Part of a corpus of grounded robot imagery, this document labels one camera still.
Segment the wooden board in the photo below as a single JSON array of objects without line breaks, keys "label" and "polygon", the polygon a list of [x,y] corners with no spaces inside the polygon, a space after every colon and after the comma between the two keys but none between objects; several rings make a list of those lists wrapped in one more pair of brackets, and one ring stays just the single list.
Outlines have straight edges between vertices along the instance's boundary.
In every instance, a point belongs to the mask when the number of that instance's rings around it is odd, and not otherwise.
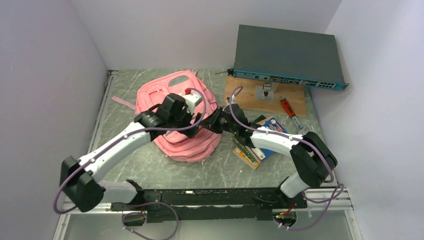
[{"label": "wooden board", "polygon": [[306,117],[305,92],[303,86],[279,84],[274,92],[274,102],[256,99],[256,86],[263,86],[265,81],[236,78],[228,76],[226,79],[223,103],[238,86],[243,90],[235,98],[235,102],[244,110],[261,111],[275,114],[287,114],[280,103],[280,96],[284,96],[299,117]]}]

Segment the metal frame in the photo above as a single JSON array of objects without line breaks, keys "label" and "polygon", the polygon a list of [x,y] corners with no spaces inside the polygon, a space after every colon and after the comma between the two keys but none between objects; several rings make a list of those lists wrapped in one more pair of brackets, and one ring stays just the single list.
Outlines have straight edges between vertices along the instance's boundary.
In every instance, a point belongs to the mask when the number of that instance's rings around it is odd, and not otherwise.
[{"label": "metal frame", "polygon": [[[116,70],[111,70],[108,74],[108,80],[105,85],[105,93],[103,96],[103,100],[101,102],[100,110],[97,115],[93,136],[91,138],[90,145],[88,148],[88,153],[90,153],[92,149],[95,149],[99,142],[99,136],[102,131],[106,110],[112,97],[112,90],[115,85],[117,74],[118,74],[118,71]],[[313,199],[313,200],[323,200],[323,199],[328,199],[333,193],[333,191],[334,191],[334,188],[327,188],[327,187],[308,189],[306,191],[306,196],[309,199]],[[63,240],[65,238],[71,215],[81,215],[81,214],[122,215],[122,214],[127,214],[131,212],[131,211],[111,211],[111,205],[112,205],[111,203],[101,203],[97,205],[94,209],[88,212],[81,212],[79,209],[75,209],[73,211],[70,211],[67,214],[62,214],[59,218],[56,231],[53,236],[53,240]],[[308,201],[307,205],[308,205],[308,208],[297,208],[296,211],[320,212],[323,210],[323,208],[325,208],[327,203],[312,203]],[[68,197],[66,197],[63,202],[62,209],[69,209],[73,206],[74,206],[74,203],[72,203],[72,201]],[[286,210],[287,209],[273,209],[273,212],[277,213],[277,212],[283,212]],[[352,202],[351,202],[348,190],[346,188],[343,190],[343,193],[339,197],[331,201],[331,205],[328,208],[328,210],[329,211],[344,211],[346,220],[350,229],[350,233],[352,235],[352,239],[353,240],[363,239],[361,231],[359,229],[358,221],[355,217],[354,208],[352,206]]]}]

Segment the table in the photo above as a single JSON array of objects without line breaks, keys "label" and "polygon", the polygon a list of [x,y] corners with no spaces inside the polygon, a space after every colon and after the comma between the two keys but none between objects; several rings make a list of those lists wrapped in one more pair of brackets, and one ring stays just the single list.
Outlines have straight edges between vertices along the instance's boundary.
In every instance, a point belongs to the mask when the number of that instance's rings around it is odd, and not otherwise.
[{"label": "table", "polygon": [[[111,84],[111,96],[117,96],[135,104],[137,90],[145,83],[182,69],[129,69],[120,70]],[[222,99],[227,75],[225,69],[191,69],[216,95],[218,104]],[[322,138],[309,90],[305,88],[307,117],[299,117],[303,125]],[[107,100],[104,120],[93,149],[106,143],[120,133],[133,120],[132,109],[120,103]],[[252,121],[259,115],[274,116],[289,133],[296,133],[296,126],[287,114],[271,114],[259,111],[245,111]],[[178,162],[165,156],[153,143],[149,143],[131,153],[117,164],[104,178],[106,181],[136,181],[144,189],[187,189],[187,188],[258,188],[276,187],[286,177],[296,172],[291,158],[275,153],[253,170],[232,153],[232,134],[223,133],[222,140],[215,151],[203,163]],[[337,182],[323,186],[336,186]]]}]

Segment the pink backpack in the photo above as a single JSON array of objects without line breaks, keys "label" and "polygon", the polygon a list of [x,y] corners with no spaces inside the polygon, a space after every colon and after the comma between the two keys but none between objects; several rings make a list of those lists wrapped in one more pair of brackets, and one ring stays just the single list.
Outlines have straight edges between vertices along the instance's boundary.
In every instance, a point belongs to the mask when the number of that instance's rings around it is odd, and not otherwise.
[{"label": "pink backpack", "polygon": [[[184,95],[187,88],[196,88],[206,97],[207,118],[218,107],[214,93],[191,71],[177,71],[167,76],[160,77],[144,84],[137,92],[135,113],[148,110],[155,104],[160,104],[165,96],[170,93]],[[195,115],[202,113],[203,102],[195,109]],[[179,162],[199,162],[209,157],[221,141],[221,135],[213,133],[203,127],[194,138],[188,138],[179,132],[167,132],[163,136],[158,136],[154,142],[156,145],[173,160]]]}]

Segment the pink strap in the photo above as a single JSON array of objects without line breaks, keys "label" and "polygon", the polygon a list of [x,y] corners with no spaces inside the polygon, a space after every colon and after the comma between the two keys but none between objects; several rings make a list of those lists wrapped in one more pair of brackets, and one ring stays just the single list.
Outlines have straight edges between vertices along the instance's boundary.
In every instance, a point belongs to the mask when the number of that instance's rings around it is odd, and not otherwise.
[{"label": "pink strap", "polygon": [[134,104],[132,104],[130,102],[127,102],[127,101],[125,101],[125,100],[123,100],[123,99],[121,99],[121,98],[119,98],[117,96],[113,96],[112,97],[112,100],[115,101],[115,102],[117,102],[117,103],[120,103],[122,105],[125,105],[125,106],[129,107],[130,109],[132,109],[134,111],[136,110],[136,106]]}]

